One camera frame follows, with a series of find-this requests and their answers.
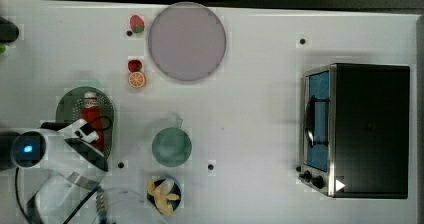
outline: red bottle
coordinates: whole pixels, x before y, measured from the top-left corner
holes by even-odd
[[[100,119],[100,109],[97,106],[97,95],[94,92],[86,92],[84,94],[84,109],[82,110],[82,119],[90,123],[96,129],[99,139],[94,143],[94,146],[103,151],[104,148],[104,133],[102,131],[102,121]]]

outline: white tabletop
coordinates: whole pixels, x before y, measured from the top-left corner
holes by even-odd
[[[224,61],[211,77],[184,84],[166,77],[149,57],[149,25],[163,8],[0,0],[0,14],[22,34],[0,55],[0,124],[38,127],[55,119],[67,91],[91,85],[116,108],[104,188],[144,193],[149,177],[173,176],[183,186],[184,201],[169,223],[416,223],[417,16],[211,8],[227,33]],[[144,18],[146,30],[127,37],[133,14]],[[305,45],[299,44],[301,38]],[[127,81],[131,57],[143,60],[148,78],[140,90]],[[300,78],[305,70],[334,62],[411,67],[407,200],[331,199],[299,182],[294,169],[299,164]],[[154,159],[151,143],[178,117],[184,119],[193,151],[183,166],[166,168]],[[125,168],[119,169],[119,162]],[[209,162],[215,164],[212,172]],[[37,189],[28,184],[30,177],[22,180],[25,188]],[[0,213],[14,210],[12,190]],[[4,220],[21,220],[15,214],[20,216],[19,210]]]

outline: round plate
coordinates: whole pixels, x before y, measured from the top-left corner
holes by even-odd
[[[152,152],[156,160],[167,167],[177,167],[188,160],[191,154],[190,137],[175,127],[160,131],[152,143]]]
[[[149,52],[166,75],[180,81],[209,76],[226,48],[224,27],[208,8],[180,2],[163,10],[149,32]]]

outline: dark green dish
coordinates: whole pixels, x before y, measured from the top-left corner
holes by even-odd
[[[152,152],[160,164],[167,167],[177,167],[190,157],[190,137],[179,128],[166,128],[155,136]]]

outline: orange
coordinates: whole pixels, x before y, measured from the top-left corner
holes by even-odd
[[[146,76],[142,72],[133,72],[128,81],[132,87],[142,87],[146,84]]]

